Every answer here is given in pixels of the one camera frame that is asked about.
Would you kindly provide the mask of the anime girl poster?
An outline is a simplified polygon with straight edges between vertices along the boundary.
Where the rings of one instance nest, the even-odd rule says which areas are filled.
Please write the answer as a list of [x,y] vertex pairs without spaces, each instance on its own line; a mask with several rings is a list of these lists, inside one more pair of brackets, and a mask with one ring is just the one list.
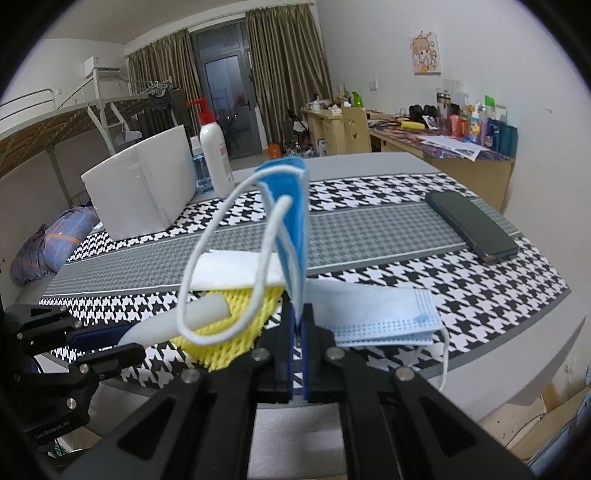
[[442,71],[437,35],[424,32],[410,38],[410,52],[415,75],[439,75]]

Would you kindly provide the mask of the white air conditioner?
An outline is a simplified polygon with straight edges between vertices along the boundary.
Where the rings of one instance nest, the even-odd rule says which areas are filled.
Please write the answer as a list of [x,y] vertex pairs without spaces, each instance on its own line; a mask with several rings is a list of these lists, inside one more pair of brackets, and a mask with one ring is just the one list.
[[84,76],[86,79],[92,77],[95,73],[97,74],[114,74],[118,75],[121,68],[117,65],[104,64],[100,61],[97,56],[89,57],[84,61]]

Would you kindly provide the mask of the brown curtain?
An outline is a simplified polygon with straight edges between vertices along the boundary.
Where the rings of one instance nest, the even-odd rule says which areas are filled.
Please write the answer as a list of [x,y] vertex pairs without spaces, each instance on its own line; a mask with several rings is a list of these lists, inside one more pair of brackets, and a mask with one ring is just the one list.
[[287,141],[288,112],[332,97],[331,79],[311,6],[245,13],[256,101],[271,144]]
[[[127,56],[127,66],[133,94],[139,94],[150,83],[171,80],[173,89],[184,93],[184,100],[191,101],[202,96],[195,62],[193,42],[187,29],[163,37]],[[188,133],[198,133],[197,106],[185,107]],[[148,107],[138,115],[140,130],[152,136],[174,126],[171,113]]]

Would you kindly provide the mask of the houndstooth table mat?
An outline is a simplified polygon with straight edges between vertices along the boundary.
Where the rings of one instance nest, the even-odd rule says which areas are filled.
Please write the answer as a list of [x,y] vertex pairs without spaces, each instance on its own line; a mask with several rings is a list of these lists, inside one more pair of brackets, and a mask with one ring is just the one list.
[[[543,318],[569,294],[542,253],[482,199],[483,210],[518,244],[518,254],[486,265],[426,203],[430,192],[471,191],[443,173],[315,181],[310,187],[311,277],[429,290],[450,333],[418,359],[426,376],[477,358]],[[85,324],[137,321],[174,306],[193,246],[218,208],[191,204],[166,231],[115,241],[86,237],[41,297]]]

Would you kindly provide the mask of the clear water bottle blue label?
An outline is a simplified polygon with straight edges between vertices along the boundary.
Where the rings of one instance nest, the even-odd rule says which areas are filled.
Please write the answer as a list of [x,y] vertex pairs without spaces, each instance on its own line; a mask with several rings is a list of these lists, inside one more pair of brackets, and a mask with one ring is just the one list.
[[211,192],[213,190],[211,174],[208,172],[202,148],[192,147],[191,151],[195,172],[197,173],[197,189],[201,194]]

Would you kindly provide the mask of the brown left curtain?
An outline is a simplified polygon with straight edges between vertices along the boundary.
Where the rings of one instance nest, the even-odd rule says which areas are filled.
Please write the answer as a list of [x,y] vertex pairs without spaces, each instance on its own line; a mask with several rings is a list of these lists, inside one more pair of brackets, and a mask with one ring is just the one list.
[[[163,37],[127,56],[127,66],[133,94],[139,94],[150,83],[171,80],[173,89],[184,93],[184,100],[191,101],[202,96],[195,62],[193,42],[187,29]],[[185,107],[188,133],[198,133],[197,106]],[[152,136],[174,126],[171,113],[148,107],[138,115],[140,130]]]

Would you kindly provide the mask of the wooden smiley chair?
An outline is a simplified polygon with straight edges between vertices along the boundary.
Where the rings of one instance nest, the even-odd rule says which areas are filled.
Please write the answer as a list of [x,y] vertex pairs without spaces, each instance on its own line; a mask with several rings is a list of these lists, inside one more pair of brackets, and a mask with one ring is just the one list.
[[367,113],[363,107],[343,107],[342,125],[344,126],[346,153],[372,152]]

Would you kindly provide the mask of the white pump bottle red cap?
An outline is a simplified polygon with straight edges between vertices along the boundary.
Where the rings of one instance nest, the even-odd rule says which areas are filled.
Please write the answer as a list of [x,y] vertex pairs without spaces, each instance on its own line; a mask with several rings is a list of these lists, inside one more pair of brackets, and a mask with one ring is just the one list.
[[216,123],[214,112],[208,108],[205,98],[191,100],[187,105],[198,107],[200,125],[199,135],[190,138],[191,148],[202,148],[208,172],[211,174],[213,192],[219,198],[226,198],[235,188],[235,178],[221,126]]

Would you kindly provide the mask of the white metal bunk bed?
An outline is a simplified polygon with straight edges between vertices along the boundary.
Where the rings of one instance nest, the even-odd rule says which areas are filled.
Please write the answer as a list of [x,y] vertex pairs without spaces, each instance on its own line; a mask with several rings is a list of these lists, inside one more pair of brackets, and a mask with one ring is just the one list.
[[6,176],[34,156],[45,153],[56,176],[61,192],[72,207],[82,201],[86,194],[68,191],[59,166],[55,148],[58,144],[96,129],[110,154],[116,152],[111,130],[120,128],[124,135],[131,133],[128,120],[148,107],[148,94],[107,98],[101,93],[101,82],[124,80],[117,68],[93,67],[90,76],[62,101],[56,100],[56,92],[50,88],[33,90],[1,104],[3,109],[15,103],[46,94],[48,97],[29,103],[1,115],[3,122],[28,110],[50,105],[48,112],[27,119],[1,133],[1,175]]

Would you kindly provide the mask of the brown right curtain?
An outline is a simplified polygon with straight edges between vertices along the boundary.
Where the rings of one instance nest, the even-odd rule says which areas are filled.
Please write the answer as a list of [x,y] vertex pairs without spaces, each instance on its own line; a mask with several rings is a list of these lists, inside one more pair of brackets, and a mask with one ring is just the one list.
[[271,144],[287,141],[288,112],[332,97],[331,79],[311,6],[245,13],[256,101]]

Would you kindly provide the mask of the wooden desk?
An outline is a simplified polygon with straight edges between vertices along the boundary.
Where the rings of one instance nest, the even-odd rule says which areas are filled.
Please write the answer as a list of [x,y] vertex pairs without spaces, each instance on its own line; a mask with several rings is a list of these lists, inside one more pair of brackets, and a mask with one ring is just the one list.
[[[425,131],[404,129],[394,118],[381,112],[366,111],[370,131],[372,152],[405,152],[412,154],[436,167],[473,190],[496,210],[506,208],[510,180],[516,160],[495,151],[483,150],[476,161],[460,157],[450,151],[423,145],[420,135]],[[325,144],[325,153],[341,155],[346,153],[342,113],[329,110],[301,111],[308,122],[311,141],[315,147]]]

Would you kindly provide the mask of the white styrofoam box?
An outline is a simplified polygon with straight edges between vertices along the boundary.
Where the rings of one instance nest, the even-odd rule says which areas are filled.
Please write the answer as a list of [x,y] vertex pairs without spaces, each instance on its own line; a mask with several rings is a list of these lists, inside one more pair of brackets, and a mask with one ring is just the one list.
[[81,179],[114,241],[168,229],[197,190],[197,174],[181,125],[107,158]]

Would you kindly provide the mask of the dark green phone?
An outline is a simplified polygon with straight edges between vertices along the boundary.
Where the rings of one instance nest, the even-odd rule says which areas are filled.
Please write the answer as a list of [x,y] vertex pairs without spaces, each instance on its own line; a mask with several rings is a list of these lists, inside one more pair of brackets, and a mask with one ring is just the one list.
[[485,264],[515,257],[518,244],[485,212],[457,192],[430,192],[426,203],[465,241]]

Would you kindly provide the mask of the papers on desk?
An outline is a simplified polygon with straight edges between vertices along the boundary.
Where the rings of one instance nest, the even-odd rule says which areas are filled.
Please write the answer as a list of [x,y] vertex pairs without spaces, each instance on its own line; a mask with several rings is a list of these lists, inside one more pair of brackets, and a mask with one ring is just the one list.
[[476,161],[480,153],[484,150],[484,147],[480,145],[471,142],[460,141],[448,136],[420,135],[419,139],[423,145],[441,148],[471,161]]

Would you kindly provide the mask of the glass balcony door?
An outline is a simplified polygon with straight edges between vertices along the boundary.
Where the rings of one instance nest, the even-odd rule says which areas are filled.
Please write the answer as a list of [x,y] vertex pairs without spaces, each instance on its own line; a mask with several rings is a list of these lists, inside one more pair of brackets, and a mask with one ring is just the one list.
[[190,34],[199,82],[231,163],[263,152],[245,20]]

